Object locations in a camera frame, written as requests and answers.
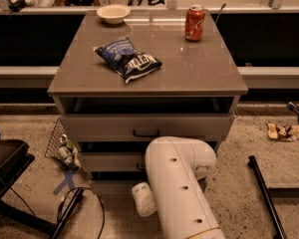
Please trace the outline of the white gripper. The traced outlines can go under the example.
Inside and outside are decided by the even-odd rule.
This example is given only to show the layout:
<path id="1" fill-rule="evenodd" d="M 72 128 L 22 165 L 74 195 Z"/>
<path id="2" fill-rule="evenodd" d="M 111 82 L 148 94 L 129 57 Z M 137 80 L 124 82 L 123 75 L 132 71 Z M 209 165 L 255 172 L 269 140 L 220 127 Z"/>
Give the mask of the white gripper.
<path id="1" fill-rule="evenodd" d="M 132 196 L 140 217 L 149 217 L 157 211 L 150 186 L 146 182 L 132 188 Z"/>

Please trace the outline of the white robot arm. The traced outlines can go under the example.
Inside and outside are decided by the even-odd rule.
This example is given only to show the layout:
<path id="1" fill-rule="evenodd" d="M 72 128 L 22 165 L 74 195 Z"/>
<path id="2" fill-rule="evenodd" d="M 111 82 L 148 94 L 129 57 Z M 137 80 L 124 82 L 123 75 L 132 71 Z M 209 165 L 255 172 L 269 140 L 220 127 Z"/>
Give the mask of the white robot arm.
<path id="1" fill-rule="evenodd" d="M 202 140 L 154 139 L 146 151 L 148 180 L 132 188 L 139 216 L 157 213 L 164 239 L 225 239 L 199 185 L 215 164 Z"/>

